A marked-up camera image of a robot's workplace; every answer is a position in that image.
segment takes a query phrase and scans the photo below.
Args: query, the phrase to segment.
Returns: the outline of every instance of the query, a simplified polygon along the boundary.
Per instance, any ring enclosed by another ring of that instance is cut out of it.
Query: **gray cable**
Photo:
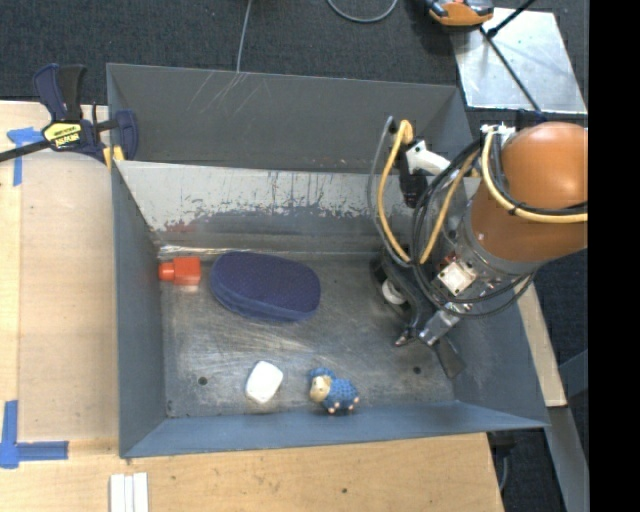
[[[253,0],[249,0],[247,4],[247,12],[244,15],[244,25],[242,26],[242,36],[240,37],[240,47],[238,48],[238,62],[236,64],[236,73],[240,72],[240,61],[242,60],[242,47],[244,46],[244,36],[247,33],[247,25],[249,24],[249,13],[251,12],[251,4]]]
[[[373,18],[358,18],[356,16],[351,16],[350,14],[347,14],[338,9],[338,7],[333,3],[333,0],[327,0],[327,3],[338,15],[342,16],[345,20],[353,21],[354,23],[376,23],[378,21],[382,21],[387,16],[389,16],[389,14],[391,14],[391,12],[395,9],[398,0],[393,0],[386,11]]]

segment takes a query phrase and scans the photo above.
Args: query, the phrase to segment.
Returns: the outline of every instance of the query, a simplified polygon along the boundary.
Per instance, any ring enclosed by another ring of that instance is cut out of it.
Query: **yellow cable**
[[[424,251],[422,251],[422,255],[420,256],[420,265],[424,265],[424,263],[427,261],[427,258],[429,258],[429,256],[431,255],[431,251],[433,250],[433,246],[438,239],[438,233],[440,233],[440,228],[442,227],[444,218],[449,211],[449,204],[451,203],[453,193],[456,191],[456,188],[458,188],[458,185],[462,181],[462,178],[469,170],[469,167],[471,166],[473,159],[478,155],[478,152],[479,150],[474,151],[465,159],[463,164],[460,166],[460,169],[458,170],[457,176],[453,179],[453,182],[451,182],[449,190],[447,191],[447,195],[445,196],[444,202],[442,203],[442,208],[440,208],[440,213],[438,214],[436,223],[433,225],[433,229],[431,230],[431,235],[429,236],[427,246],[424,248]]]
[[[482,149],[482,177],[487,185],[487,189],[489,193],[493,196],[493,198],[498,202],[500,206],[502,206],[505,210],[513,211],[515,215],[518,217],[522,217],[523,219],[531,220],[534,222],[544,222],[547,224],[573,224],[577,222],[586,222],[587,214],[586,213],[576,213],[573,215],[544,215],[541,213],[529,212],[526,210],[521,210],[518,208],[518,205],[513,204],[511,201],[507,200],[500,191],[493,184],[493,180],[491,179],[491,175],[489,173],[489,151],[491,148],[491,141],[493,139],[495,132],[489,132],[486,137],[486,141],[484,144],[484,148]]]
[[[391,228],[389,227],[389,223],[387,222],[387,217],[384,213],[384,187],[387,182],[387,177],[391,172],[391,167],[393,166],[393,162],[396,159],[396,155],[398,154],[398,150],[400,149],[400,144],[404,142],[405,144],[409,144],[413,140],[413,127],[409,121],[403,119],[400,121],[400,126],[398,127],[398,133],[396,134],[396,138],[393,142],[393,146],[391,147],[391,153],[389,153],[389,158],[387,158],[387,163],[384,166],[382,171],[382,176],[380,177],[380,184],[378,185],[378,215],[380,216],[380,224],[382,225],[382,230],[384,231],[385,236],[389,240],[391,247],[396,251],[398,256],[405,263],[409,263],[411,258],[407,255],[407,253],[400,247],[400,244],[396,240],[396,237],[391,232]]]

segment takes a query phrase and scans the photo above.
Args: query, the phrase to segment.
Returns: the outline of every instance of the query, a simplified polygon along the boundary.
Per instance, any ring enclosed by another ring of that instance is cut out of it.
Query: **black carpet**
[[[494,0],[504,8],[523,3]],[[391,0],[335,4],[370,17]],[[108,62],[459,85],[450,37],[417,0],[399,0],[388,17],[372,24],[340,17],[325,0],[253,0],[240,62],[246,0],[0,0],[0,9],[5,100],[34,100],[33,74],[51,62],[87,66],[81,100],[98,104],[107,99]],[[530,9],[555,15],[588,105],[589,2],[539,0]],[[483,123],[513,124],[514,118],[511,111],[468,111],[474,134]],[[582,117],[575,122],[587,124]],[[547,264],[535,285],[562,364],[587,348],[587,251]],[[571,406],[588,458],[588,392]],[[518,432],[515,439],[504,491],[507,512],[564,510],[544,434]]]

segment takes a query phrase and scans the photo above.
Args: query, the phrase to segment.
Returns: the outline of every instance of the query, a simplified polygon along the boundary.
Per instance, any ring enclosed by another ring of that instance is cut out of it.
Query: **white block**
[[[247,379],[245,392],[249,398],[264,404],[273,398],[282,383],[282,371],[266,361],[258,362]]]

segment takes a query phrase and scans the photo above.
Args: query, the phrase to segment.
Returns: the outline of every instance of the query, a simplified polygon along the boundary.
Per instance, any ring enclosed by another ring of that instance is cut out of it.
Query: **white object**
[[[449,160],[429,151],[424,140],[407,151],[407,163],[411,174],[414,174],[418,169],[424,169],[435,175],[449,167]]]
[[[266,361],[258,362],[247,379],[245,392],[259,404],[267,403],[276,394],[283,378],[282,371]]]
[[[146,473],[109,477],[109,512],[149,512]]]
[[[382,295],[384,295],[384,298],[388,302],[397,306],[407,302],[407,299],[404,298],[404,295],[402,295],[402,293],[398,291],[398,289],[391,281],[389,281],[389,279],[385,279],[384,283],[382,283]]]

